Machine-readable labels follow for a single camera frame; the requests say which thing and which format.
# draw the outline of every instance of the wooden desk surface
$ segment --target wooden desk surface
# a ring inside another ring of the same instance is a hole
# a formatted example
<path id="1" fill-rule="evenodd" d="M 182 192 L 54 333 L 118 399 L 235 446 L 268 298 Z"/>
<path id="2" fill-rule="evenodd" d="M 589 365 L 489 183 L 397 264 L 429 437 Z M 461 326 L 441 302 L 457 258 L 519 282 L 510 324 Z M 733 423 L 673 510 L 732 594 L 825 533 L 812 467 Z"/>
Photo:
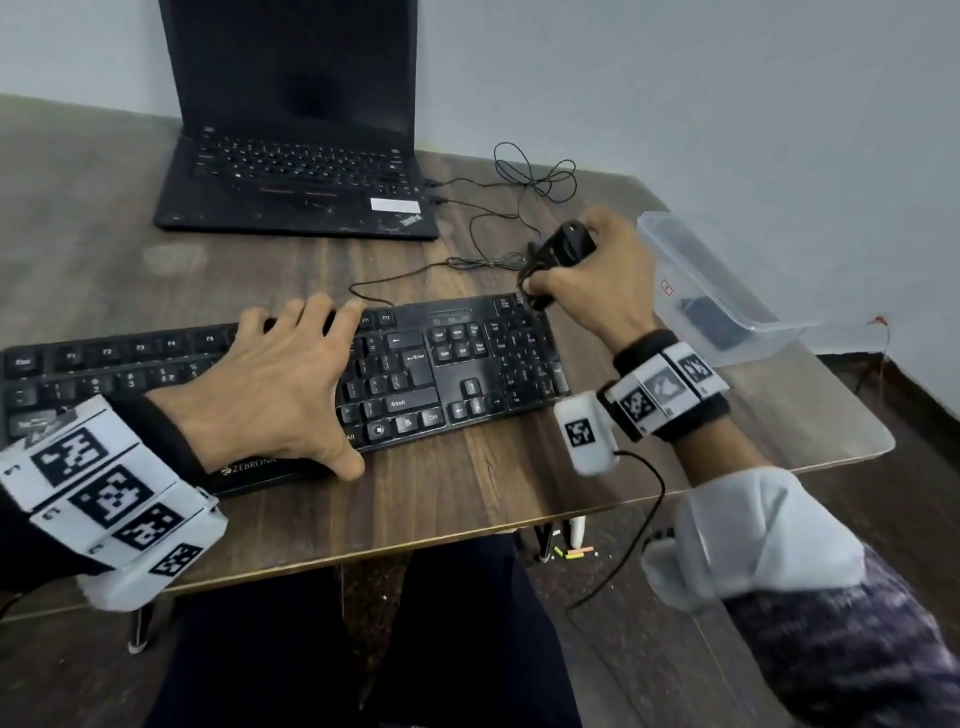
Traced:
<path id="1" fill-rule="evenodd" d="M 216 324 L 249 305 L 277 308 L 326 290 L 348 297 L 353 280 L 376 279 L 475 256 L 468 207 L 438 208 L 436 242 L 164 232 L 151 219 L 179 121 L 0 97 L 0 348 L 113 333 Z M 418 154 L 424 174 L 495 181 L 492 161 Z M 524 195 L 524 218 L 544 233 L 605 202 L 628 218 L 662 203 L 634 179 L 578 172 L 563 205 Z M 517 190 L 458 182 L 451 199 L 516 210 Z M 530 239 L 519 222 L 475 226 L 487 255 Z M 428 273 L 369 287 L 398 303 L 514 290 L 516 274 Z M 558 306 L 549 312 L 574 391 L 614 374 L 610 356 Z M 734 419 L 794 472 L 875 457 L 889 431 L 807 349 L 723 372 Z M 549 411 L 478 425 L 367 457 L 359 482 L 278 486 L 224 502 L 226 537 L 171 591 L 301 570 L 506 527 L 585 514 L 653 497 L 654 478 L 629 463 L 600 478 L 570 467 Z M 679 492 L 686 480 L 659 441 L 636 447 Z M 12 613 L 82 603 L 72 584 L 48 585 Z"/>

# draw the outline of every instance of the laptop screen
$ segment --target laptop screen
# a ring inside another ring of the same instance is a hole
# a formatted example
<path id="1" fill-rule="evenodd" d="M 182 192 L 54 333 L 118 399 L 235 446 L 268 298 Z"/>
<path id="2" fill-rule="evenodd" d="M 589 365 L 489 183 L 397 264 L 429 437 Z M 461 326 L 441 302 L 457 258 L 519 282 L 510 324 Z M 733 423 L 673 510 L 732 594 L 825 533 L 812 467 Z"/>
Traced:
<path id="1" fill-rule="evenodd" d="M 412 146 L 416 0 L 160 0 L 183 120 L 384 130 Z"/>

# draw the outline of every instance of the laptop keyboard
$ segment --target laptop keyboard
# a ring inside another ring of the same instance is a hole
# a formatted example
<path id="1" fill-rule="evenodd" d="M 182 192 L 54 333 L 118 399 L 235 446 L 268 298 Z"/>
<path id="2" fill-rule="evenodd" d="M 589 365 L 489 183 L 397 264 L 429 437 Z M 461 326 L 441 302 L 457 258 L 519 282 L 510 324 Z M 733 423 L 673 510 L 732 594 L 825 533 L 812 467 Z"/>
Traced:
<path id="1" fill-rule="evenodd" d="M 42 431 L 95 395 L 135 396 L 194 379 L 235 334 L 236 324 L 223 324 L 6 350 L 6 442 Z M 546 317 L 507 294 L 366 311 L 336 408 L 353 446 L 367 452 L 540 409 L 567 394 Z M 196 485 L 231 496 L 318 472 L 310 461 L 258 457 Z"/>
<path id="2" fill-rule="evenodd" d="M 337 189 L 410 198 L 412 185 L 398 149 L 372 152 L 204 132 L 193 174 L 225 180 Z"/>

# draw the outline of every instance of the patterned sleeve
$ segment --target patterned sleeve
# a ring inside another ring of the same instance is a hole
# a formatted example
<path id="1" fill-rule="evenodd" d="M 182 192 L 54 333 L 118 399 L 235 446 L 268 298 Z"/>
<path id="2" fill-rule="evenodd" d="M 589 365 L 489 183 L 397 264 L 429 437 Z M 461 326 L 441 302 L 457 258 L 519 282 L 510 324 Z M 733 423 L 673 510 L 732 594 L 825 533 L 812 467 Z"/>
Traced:
<path id="1" fill-rule="evenodd" d="M 936 620 L 866 547 L 847 589 L 754 592 L 727 611 L 783 706 L 812 726 L 960 725 L 960 664 Z"/>

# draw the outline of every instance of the black laptop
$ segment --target black laptop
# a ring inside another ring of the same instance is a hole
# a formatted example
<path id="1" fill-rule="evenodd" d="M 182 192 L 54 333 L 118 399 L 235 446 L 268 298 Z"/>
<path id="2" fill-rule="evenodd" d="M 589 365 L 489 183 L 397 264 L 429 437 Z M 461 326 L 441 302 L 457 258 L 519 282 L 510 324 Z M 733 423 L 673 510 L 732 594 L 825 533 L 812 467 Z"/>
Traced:
<path id="1" fill-rule="evenodd" d="M 433 239 L 416 0 L 160 0 L 183 129 L 171 230 Z"/>

